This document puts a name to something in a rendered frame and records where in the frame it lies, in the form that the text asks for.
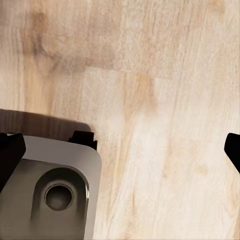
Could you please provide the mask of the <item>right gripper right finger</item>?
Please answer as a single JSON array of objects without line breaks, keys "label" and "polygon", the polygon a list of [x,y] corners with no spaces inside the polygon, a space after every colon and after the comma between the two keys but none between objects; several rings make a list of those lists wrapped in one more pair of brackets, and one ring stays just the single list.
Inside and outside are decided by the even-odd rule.
[{"label": "right gripper right finger", "polygon": [[228,133],[224,151],[240,173],[240,135]]}]

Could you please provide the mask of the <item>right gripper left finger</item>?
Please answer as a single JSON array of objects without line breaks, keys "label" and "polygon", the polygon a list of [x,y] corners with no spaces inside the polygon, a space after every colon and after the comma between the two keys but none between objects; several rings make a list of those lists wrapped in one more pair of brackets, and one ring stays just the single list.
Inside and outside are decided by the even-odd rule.
[{"label": "right gripper left finger", "polygon": [[22,133],[0,138],[0,193],[26,153]]}]

